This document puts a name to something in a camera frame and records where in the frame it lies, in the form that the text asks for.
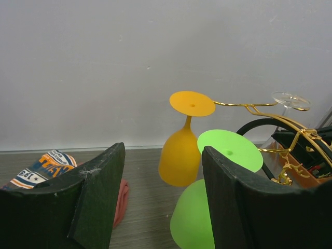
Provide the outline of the orange goblet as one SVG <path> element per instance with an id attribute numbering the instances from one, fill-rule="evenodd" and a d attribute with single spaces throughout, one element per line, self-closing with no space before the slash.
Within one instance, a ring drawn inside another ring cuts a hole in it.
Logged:
<path id="1" fill-rule="evenodd" d="M 211 115 L 215 111 L 215 104 L 208 96 L 194 91 L 176 92 L 169 101 L 176 111 L 186 116 L 186 120 L 184 126 L 166 140 L 158 173 L 167 184 L 183 187 L 196 180 L 201 160 L 198 139 L 191 129 L 191 119 Z"/>

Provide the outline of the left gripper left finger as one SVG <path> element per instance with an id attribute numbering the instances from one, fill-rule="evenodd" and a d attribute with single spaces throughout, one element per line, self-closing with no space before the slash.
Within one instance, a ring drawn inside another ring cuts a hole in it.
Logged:
<path id="1" fill-rule="evenodd" d="M 115 143 L 32 189 L 1 189 L 1 248 L 108 248 L 125 156 Z"/>

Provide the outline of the clear wine glass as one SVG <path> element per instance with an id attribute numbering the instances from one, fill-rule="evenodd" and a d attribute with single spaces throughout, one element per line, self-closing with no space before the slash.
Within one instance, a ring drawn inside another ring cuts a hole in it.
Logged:
<path id="1" fill-rule="evenodd" d="M 284 110 L 281 114 L 283 117 L 289 117 L 289 112 L 294 109 L 298 111 L 308 111 L 311 107 L 309 100 L 288 92 L 273 92 L 272 98 L 279 104 L 284 106 Z M 280 145 L 274 141 L 273 138 L 268 138 L 262 145 L 262 149 L 280 149 Z"/>

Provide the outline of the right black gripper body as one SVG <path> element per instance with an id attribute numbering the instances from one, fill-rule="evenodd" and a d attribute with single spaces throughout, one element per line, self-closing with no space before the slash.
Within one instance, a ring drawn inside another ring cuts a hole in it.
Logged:
<path id="1" fill-rule="evenodd" d="M 318 135 L 324 142 L 331 142 L 331 129 L 329 129 L 318 129 Z M 295 134 L 287 130 L 272 134 L 272 138 L 282 148 L 289 148 L 294 137 Z M 292 179 L 290 176 L 294 179 L 331 179 L 330 164 L 302 135 L 290 153 L 281 153 L 279 156 L 284 164 L 277 179 Z"/>

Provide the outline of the green goblet front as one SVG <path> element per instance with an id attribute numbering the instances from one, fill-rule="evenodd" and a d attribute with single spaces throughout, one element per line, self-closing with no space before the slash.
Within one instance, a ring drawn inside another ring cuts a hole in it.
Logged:
<path id="1" fill-rule="evenodd" d="M 258 148 L 247 138 L 232 131 L 205 131 L 199 136 L 197 146 L 199 152 L 211 146 L 254 173 L 263 165 Z M 204 179 L 190 184 L 180 195 L 170 220 L 170 233 L 180 248 L 215 247 Z"/>

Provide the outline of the gold wine glass rack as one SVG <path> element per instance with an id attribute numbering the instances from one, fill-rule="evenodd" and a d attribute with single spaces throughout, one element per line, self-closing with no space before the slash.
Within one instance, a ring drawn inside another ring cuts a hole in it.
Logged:
<path id="1" fill-rule="evenodd" d="M 262 170 L 266 176 L 282 185 L 297 182 L 301 187 L 313 187 L 331 181 L 331 128 L 308 128 L 284 115 L 259 110 L 260 107 L 275 105 L 277 102 L 229 104 L 232 107 L 244 107 L 257 117 L 242 126 L 237 131 L 239 135 L 263 126 L 276 128 L 271 136 L 272 144 L 259 150 L 271 154 L 281 171 L 274 176 L 264 164 Z"/>

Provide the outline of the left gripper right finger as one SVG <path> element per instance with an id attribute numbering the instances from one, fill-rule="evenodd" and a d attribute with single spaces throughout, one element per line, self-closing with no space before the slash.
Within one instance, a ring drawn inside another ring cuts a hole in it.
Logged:
<path id="1" fill-rule="evenodd" d="M 202 165 L 216 248 L 331 248 L 331 182 L 281 185 L 211 146 Z"/>

